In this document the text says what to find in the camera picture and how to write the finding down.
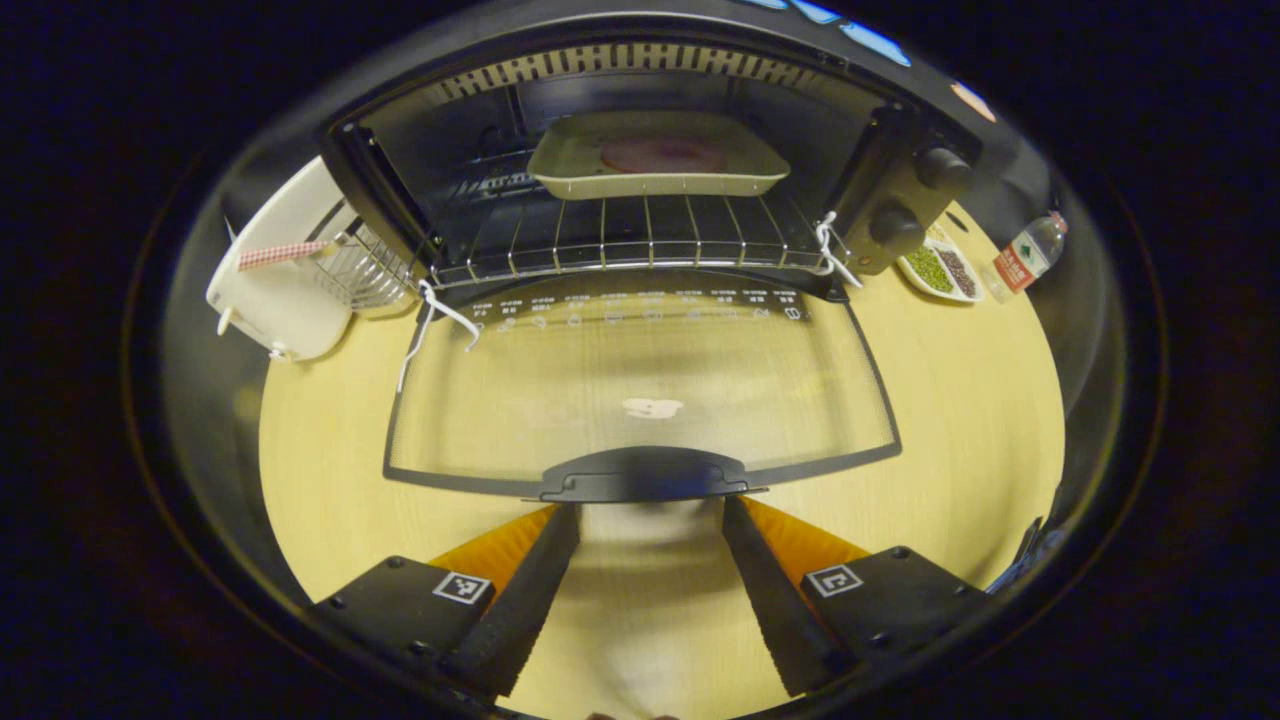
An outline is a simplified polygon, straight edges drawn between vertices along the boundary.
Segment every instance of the oven rack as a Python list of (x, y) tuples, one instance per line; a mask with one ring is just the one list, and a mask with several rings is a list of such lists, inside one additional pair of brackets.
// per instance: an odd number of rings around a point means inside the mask
[[(783, 183), (755, 197), (559, 200), (526, 161), (525, 152), (486, 161), (454, 186), (433, 238), (435, 287), (616, 269), (826, 269), (818, 218)], [(838, 237), (831, 251), (845, 264), (852, 255)]]

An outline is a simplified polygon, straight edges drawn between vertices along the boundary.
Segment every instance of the plastic bottle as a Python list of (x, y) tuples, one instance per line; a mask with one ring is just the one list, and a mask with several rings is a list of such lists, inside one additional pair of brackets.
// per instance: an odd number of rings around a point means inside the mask
[(1066, 220), (1057, 213), (1032, 220), (1000, 255), (982, 268), (982, 282), (1000, 302), (1036, 282), (1059, 258), (1066, 241)]

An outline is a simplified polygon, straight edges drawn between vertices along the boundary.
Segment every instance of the light wood surface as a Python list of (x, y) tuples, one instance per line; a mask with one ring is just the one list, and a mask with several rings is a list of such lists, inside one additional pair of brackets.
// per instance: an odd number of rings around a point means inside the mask
[[(950, 210), (968, 232), (948, 219), (942, 219), (941, 227), (974, 266), (989, 261), (996, 255), (991, 241), (963, 209), (952, 205)], [(960, 306), (922, 296), (897, 269), (865, 278), (865, 286), (850, 288), (852, 307), (883, 375), (902, 454), (773, 486), (755, 497), (872, 552), (909, 544), (984, 587), (1012, 560), (1027, 525), (1047, 512), (1061, 475), (1062, 406), (1048, 343), (1023, 296), (1007, 305), (988, 297), (974, 306)], [(815, 315), (813, 322), (820, 325), (823, 318)], [(832, 396), (842, 406), (859, 405), (865, 386), (833, 379), (822, 368), (828, 357), (824, 352), (846, 348), (841, 343), (847, 341), (837, 336), (850, 334), (847, 322), (838, 325), (838, 332), (837, 324), (831, 325), (831, 340), (823, 346), (827, 350), (810, 347), (808, 355), (796, 355), (797, 336), (788, 334), (792, 331), (785, 325), (777, 327), (777, 332), (760, 333), (759, 352), (791, 352), (788, 357), (801, 365), (765, 363), (741, 365), (740, 370), (754, 368), (756, 383), (773, 386), (771, 397), (790, 397), (790, 404), (774, 415), (804, 414), (805, 398), (810, 410), (813, 402), (829, 404)], [(817, 334), (826, 336), (824, 328), (819, 327)], [(493, 337), (489, 331), (486, 337)], [(284, 556), (314, 600), (333, 593), (388, 555), (429, 561), (540, 506), (383, 478), (388, 418), (413, 332), (413, 314), (356, 320), (324, 359), (273, 364), (268, 374), (260, 430), (262, 491)], [(521, 396), (512, 396), (507, 375), (483, 382), (485, 373), (498, 373), (503, 365), (493, 356), (460, 357), (458, 341), (461, 334), (451, 342), (429, 345), (424, 352), (436, 355), (424, 355), (421, 364), (415, 360), (412, 370), (463, 379), (474, 374), (467, 380), (472, 389), (443, 398), (436, 410), (438, 416), (453, 416), (463, 406), (472, 407), (475, 418), (458, 427), (472, 428), (463, 434), (479, 445), (466, 447), (470, 441), (462, 436), (440, 443), (439, 448), (457, 455), (445, 465), (488, 455), (490, 469), (520, 475), (556, 452), (572, 450), (566, 446), (548, 451), (536, 438), (525, 443), (493, 442), (494, 423), (485, 423), (483, 409), (503, 404), (516, 407)], [(556, 346), (541, 345), (547, 348), (543, 352), (553, 352)], [(527, 360), (527, 354), (539, 352), (538, 343), (524, 347), (517, 359)], [(685, 393), (686, 400), (691, 397), (690, 407), (699, 405), (696, 392), (690, 389), (696, 383), (654, 389), (653, 383), (671, 375), (669, 368), (632, 365), (622, 373), (616, 364), (626, 356), (625, 350), (626, 342), (617, 342), (608, 352), (577, 356), (567, 372), (585, 374), (589, 388), (594, 377), (609, 377), (608, 382), (626, 386), (613, 395), (584, 391), (608, 395), (608, 402), (625, 396), (663, 398)], [(475, 368), (460, 370), (465, 360), (477, 361)], [(771, 368), (773, 377), (765, 374)], [(511, 377), (521, 383), (516, 387), (535, 388), (539, 383), (531, 373)], [(767, 389), (755, 387), (739, 407), (750, 407)], [(499, 398), (499, 393), (507, 396)], [(526, 395), (535, 393), (530, 389)], [(600, 414), (591, 407), (605, 405), (584, 402), (584, 427), (600, 425)], [(828, 409), (823, 413), (831, 416)], [(763, 421), (750, 413), (735, 415), (748, 428)], [(872, 427), (856, 416), (852, 420), (856, 427)], [(430, 415), (420, 421), (425, 423), (421, 429), (431, 427), (431, 421), (439, 425)], [(745, 438), (736, 439), (717, 438), (713, 432), (704, 436), (712, 445), (719, 442), (722, 450), (735, 442), (754, 447), (754, 461), (764, 465), (790, 457), (771, 447), (815, 443), (795, 451), (803, 457), (842, 443), (869, 442), (858, 437), (860, 430), (823, 436), (803, 419), (781, 423), (808, 429), (783, 436), (746, 432)], [(687, 425), (677, 429), (696, 430)], [(644, 432), (659, 433), (663, 439), (662, 433), (668, 430)], [(599, 442), (608, 445), (622, 437)], [(772, 446), (767, 445), (769, 437), (774, 438)], [(520, 683), (502, 705), (553, 719), (607, 712), (618, 720), (663, 714), (687, 720), (735, 716), (786, 702), (742, 583), (719, 538), (718, 512), (718, 503), (699, 501), (585, 507), (582, 542)]]

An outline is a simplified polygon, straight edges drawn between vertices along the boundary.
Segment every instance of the baking tray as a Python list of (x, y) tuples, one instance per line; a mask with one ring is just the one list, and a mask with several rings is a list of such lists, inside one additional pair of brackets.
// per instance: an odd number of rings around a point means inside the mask
[[(916, 274), (915, 268), (911, 266), (911, 263), (908, 261), (905, 255), (897, 259), (897, 268), (902, 270), (902, 274), (906, 275), (906, 279), (910, 281), (916, 290), (925, 295), (942, 297), (945, 300), (954, 300), (956, 302), (980, 302), (987, 296), (987, 292), (982, 287), (982, 281), (978, 277), (978, 273), (974, 272), (973, 265), (969, 264), (969, 259), (964, 256), (964, 252), (961, 252), (960, 249), (950, 241), (951, 238), (947, 237), (946, 231), (938, 225), (931, 227), (928, 234), (924, 237), (924, 247), (933, 252), (933, 256), (938, 259), (943, 272), (946, 272), (947, 279), (951, 281), (952, 287), (950, 292), (934, 290), (929, 286), (929, 283), (924, 282), (924, 278)], [(956, 283), (955, 273), (952, 273), (951, 268), (948, 268), (947, 264), (942, 261), (942, 258), (938, 256), (938, 250), (954, 252), (957, 258), (960, 258), (960, 263), (964, 265), (965, 272), (969, 273), (969, 279), (973, 281), (973, 297), (969, 297), (960, 290), (960, 284)]]
[[(627, 138), (696, 140), (724, 156), (719, 173), (626, 173), (604, 163), (604, 146)], [(763, 195), (787, 164), (741, 123), (710, 113), (613, 111), (557, 120), (529, 160), (529, 174), (561, 200), (637, 195)]]

